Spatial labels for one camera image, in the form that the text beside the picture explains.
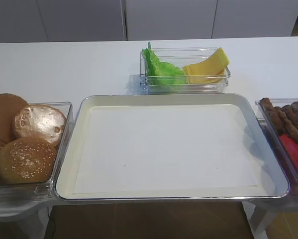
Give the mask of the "brown bottom bun half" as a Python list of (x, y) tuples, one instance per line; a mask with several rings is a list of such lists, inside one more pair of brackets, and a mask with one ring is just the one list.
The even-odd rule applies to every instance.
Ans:
[(0, 94), (0, 140), (4, 143), (13, 141), (13, 118), (26, 106), (28, 102), (22, 97), (9, 93)]

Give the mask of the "red tomato slices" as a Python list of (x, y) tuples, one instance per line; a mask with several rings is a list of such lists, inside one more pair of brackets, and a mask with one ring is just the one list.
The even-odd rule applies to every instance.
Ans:
[(279, 138), (298, 172), (298, 144), (285, 134)]

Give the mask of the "clear plastic lettuce cheese container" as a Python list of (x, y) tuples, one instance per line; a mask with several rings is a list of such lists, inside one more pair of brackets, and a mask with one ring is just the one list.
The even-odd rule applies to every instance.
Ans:
[[(184, 71), (184, 66), (202, 62), (211, 56), (218, 48), (156, 48), (152, 50), (161, 61), (170, 62)], [(228, 86), (230, 71), (228, 66), (225, 69), (226, 78), (218, 83), (211, 84), (188, 84), (182, 85), (149, 85), (146, 76), (145, 62), (142, 53), (140, 53), (140, 86), (146, 94), (189, 94), (189, 93), (223, 93)]]

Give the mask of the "yellow cheese slices stack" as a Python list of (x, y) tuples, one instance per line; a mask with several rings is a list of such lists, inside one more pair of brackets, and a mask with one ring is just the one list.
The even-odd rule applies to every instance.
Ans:
[(229, 59), (220, 47), (211, 56), (199, 63), (184, 66), (188, 84), (218, 83), (226, 78), (225, 69)]

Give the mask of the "green lettuce leaves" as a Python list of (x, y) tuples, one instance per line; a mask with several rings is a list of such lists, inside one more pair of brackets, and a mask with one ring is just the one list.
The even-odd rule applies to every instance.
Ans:
[(142, 49), (149, 85), (182, 85), (186, 83), (184, 71), (170, 62), (161, 61), (148, 42)]

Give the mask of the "white paper tray liner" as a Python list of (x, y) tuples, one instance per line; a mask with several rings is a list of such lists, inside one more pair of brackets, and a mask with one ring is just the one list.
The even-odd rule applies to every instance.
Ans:
[(94, 107), (75, 193), (255, 186), (235, 105)]

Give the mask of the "clear plastic bun container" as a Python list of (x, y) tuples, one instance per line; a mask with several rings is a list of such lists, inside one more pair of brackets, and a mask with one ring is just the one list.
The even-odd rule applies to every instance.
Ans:
[(23, 183), (23, 184), (7, 184), (0, 178), (0, 201), (18, 201), (18, 200), (36, 200), (51, 198), (55, 192), (56, 176), (59, 172), (60, 164), (63, 160), (62, 149), (67, 143), (67, 136), (70, 126), (73, 122), (72, 119), (72, 105), (69, 102), (60, 103), (34, 103), (52, 106), (60, 110), (66, 117), (65, 129), (59, 145), (55, 146), (57, 156), (54, 162), (53, 171), (48, 181), (43, 183)]

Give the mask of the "silver metal baking tray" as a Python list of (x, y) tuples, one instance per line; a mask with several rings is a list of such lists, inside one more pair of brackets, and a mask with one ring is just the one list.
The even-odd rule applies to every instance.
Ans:
[[(94, 107), (157, 107), (235, 105), (246, 126), (244, 145), (251, 154), (250, 165), (258, 181), (255, 186), (201, 188), (117, 193), (75, 193), (84, 150), (90, 111)], [(91, 96), (82, 101), (56, 183), (59, 197), (67, 201), (97, 203), (175, 200), (253, 200), (281, 198), (288, 194), (289, 181), (270, 147), (249, 102), (237, 94), (115, 95)]]

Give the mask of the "glossy bottom bun half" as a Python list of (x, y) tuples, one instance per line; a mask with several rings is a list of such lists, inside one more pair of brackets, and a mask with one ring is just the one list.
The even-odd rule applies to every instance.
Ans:
[(12, 120), (12, 131), (16, 138), (40, 137), (53, 146), (59, 145), (66, 117), (49, 105), (33, 104), (23, 107)]

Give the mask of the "clear plastic patty tomato container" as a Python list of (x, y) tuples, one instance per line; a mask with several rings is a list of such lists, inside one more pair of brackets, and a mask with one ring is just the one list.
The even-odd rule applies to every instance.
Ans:
[[(272, 103), (273, 107), (280, 107), (282, 108), (285, 105), (291, 105), (293, 102), (298, 102), (298, 99), (271, 99), (269, 98), (270, 102)], [(294, 163), (291, 161), (290, 156), (288, 155), (287, 151), (285, 150), (280, 136), (278, 135), (274, 126), (272, 125), (270, 119), (266, 115), (265, 110), (260, 104), (260, 100), (256, 102), (260, 112), (260, 119), (264, 124), (264, 129), (270, 134), (270, 141), (274, 145), (275, 149), (279, 152), (279, 160), (280, 162), (289, 169), (291, 173), (291, 179), (294, 180), (295, 183), (298, 184), (298, 172), (295, 168)]]

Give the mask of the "brown meat patty leftmost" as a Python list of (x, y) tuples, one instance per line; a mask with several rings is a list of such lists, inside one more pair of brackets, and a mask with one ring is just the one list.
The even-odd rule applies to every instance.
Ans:
[(269, 98), (262, 98), (260, 100), (260, 104), (266, 112), (266, 115), (270, 119), (272, 125), (274, 126), (278, 135), (283, 135), (286, 133), (284, 125), (279, 118), (279, 115), (275, 108), (273, 107), (272, 103), (270, 102)]

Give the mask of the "sesame top bun right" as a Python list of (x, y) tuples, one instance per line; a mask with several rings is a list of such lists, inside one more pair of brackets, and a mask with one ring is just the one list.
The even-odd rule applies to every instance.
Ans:
[(56, 156), (56, 148), (42, 138), (19, 138), (0, 150), (0, 178), (7, 184), (46, 182)]

